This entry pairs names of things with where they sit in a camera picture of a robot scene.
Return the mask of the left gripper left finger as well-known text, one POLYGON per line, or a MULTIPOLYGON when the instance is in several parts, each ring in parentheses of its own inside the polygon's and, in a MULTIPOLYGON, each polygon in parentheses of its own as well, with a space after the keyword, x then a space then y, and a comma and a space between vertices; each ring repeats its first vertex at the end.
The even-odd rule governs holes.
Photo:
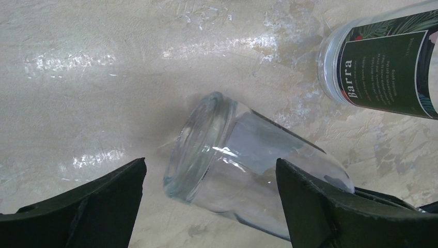
POLYGON ((1 214, 1 247, 128 247, 146 173, 145 159, 135 159, 14 214, 1 214))

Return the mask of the clear bottle silver cap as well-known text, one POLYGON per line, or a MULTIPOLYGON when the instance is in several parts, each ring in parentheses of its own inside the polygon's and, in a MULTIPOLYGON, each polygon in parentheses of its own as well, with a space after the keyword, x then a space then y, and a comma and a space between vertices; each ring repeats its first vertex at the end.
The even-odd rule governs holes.
POLYGON ((340 26, 322 42, 318 78, 334 101, 437 119, 437 1, 340 26))

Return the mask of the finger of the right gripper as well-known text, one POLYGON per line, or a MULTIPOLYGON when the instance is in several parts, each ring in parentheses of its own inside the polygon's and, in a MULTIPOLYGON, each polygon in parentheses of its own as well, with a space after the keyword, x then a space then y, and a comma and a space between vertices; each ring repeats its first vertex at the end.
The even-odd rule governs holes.
POLYGON ((367 190, 367 189, 362 189, 362 188, 358 188, 355 187, 355 195, 360 196, 362 198, 377 202, 377 203, 381 203, 381 204, 385 204, 385 205, 389 205, 389 206, 393 206, 393 207, 402 207, 402 208, 406 208, 406 209, 411 209, 411 210, 416 210, 418 212, 422 212, 422 213, 433 213, 433 214, 437 214, 437 202, 433 202, 427 205, 423 205, 420 207, 415 207, 395 196, 392 195, 388 195, 388 194, 384 194, 384 193, 380 193, 380 192, 376 192, 376 191, 372 191, 372 190, 367 190))

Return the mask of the clear bottle white cap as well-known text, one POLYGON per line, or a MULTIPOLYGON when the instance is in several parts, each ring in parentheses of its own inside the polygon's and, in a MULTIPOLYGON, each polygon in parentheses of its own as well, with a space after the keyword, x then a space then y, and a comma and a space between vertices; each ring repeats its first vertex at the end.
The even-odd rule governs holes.
POLYGON ((220 92, 203 97, 190 114, 163 188, 170 198, 288 241, 275 174, 279 158, 354 192, 333 156, 220 92))

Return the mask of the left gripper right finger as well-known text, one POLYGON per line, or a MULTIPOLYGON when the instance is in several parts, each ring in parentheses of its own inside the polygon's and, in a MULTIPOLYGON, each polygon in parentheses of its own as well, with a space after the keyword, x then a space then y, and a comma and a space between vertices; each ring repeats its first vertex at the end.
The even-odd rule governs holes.
POLYGON ((293 247, 437 247, 437 214, 362 198, 284 159, 276 180, 293 247))

